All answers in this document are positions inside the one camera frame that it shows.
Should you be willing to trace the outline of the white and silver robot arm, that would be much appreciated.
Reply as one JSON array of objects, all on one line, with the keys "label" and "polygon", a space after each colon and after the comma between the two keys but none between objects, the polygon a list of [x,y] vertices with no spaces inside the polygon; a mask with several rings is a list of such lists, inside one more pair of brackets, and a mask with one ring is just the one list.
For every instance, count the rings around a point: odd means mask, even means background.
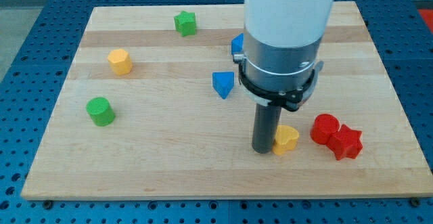
[{"label": "white and silver robot arm", "polygon": [[262,106],[297,111],[312,95],[317,52],[334,0],[244,0],[239,80]]}]

